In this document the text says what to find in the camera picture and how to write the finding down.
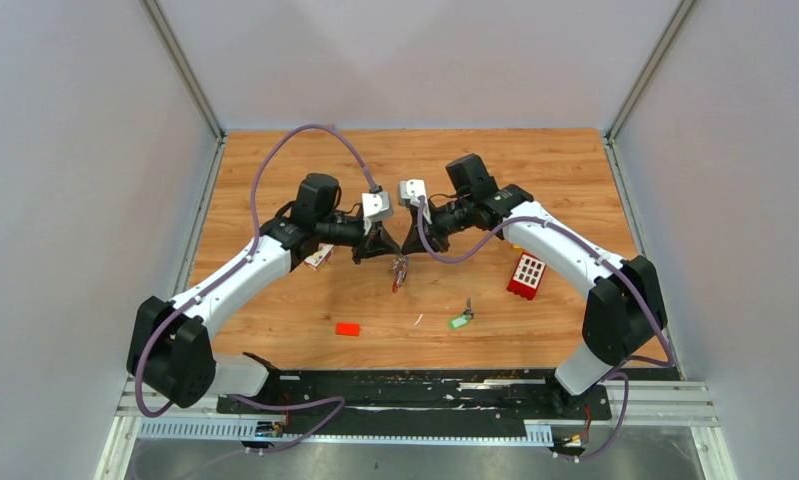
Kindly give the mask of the metal key organizer red handle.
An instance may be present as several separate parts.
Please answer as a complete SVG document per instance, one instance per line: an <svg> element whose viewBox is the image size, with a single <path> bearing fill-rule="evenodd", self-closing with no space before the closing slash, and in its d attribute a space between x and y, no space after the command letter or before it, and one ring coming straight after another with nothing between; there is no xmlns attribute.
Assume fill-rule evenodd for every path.
<svg viewBox="0 0 799 480"><path fill-rule="evenodd" d="M391 271L394 275L394 279L391 286L391 291L393 293L397 293L398 290L404 285L405 279L407 277L409 261L408 258L404 255L397 255L392 264L391 264Z"/></svg>

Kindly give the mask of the key with green tag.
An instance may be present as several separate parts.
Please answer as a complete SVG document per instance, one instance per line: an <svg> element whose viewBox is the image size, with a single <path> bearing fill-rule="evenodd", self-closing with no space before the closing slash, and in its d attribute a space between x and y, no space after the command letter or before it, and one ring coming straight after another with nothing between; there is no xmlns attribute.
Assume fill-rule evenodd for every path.
<svg viewBox="0 0 799 480"><path fill-rule="evenodd" d="M465 303L465 308L461 314L452 318L448 322L448 327L452 330L460 329L467 326L474 318L475 313L472 309L471 299L468 298Z"/></svg>

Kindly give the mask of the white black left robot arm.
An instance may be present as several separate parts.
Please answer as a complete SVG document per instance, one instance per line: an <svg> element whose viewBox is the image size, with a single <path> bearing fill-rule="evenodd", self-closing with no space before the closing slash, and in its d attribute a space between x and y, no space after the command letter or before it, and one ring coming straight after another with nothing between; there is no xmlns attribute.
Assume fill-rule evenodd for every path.
<svg viewBox="0 0 799 480"><path fill-rule="evenodd" d="M171 299L151 296L142 302L126 362L136 390L150 387L181 408L206 395L234 394L258 413L273 411L282 389L270 379L271 365L252 354L216 354L212 341L235 313L321 245L350 248L355 263L398 253L383 226L393 213L388 192L376 188L363 194L354 214L339 210L341 196L336 178L307 175L295 199L223 267Z"/></svg>

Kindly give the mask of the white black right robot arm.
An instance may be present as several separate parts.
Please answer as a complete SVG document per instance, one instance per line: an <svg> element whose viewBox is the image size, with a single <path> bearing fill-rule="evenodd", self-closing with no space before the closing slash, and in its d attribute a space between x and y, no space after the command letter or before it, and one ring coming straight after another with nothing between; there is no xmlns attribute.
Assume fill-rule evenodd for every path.
<svg viewBox="0 0 799 480"><path fill-rule="evenodd" d="M586 391L612 371L636 359L637 351L657 339L665 352L663 366L675 358L664 330L667 318L655 265L642 255L626 259L588 241L549 213L516 184L497 185L482 158L468 154L452 161L446 173L453 198L434 205L421 179L403 180L400 202L412 215L402 246L404 254L428 253L449 264L451 235L469 228L485 231L544 263L585 299L582 341L555 368L546 403L559 417L571 417L586 403Z"/></svg>

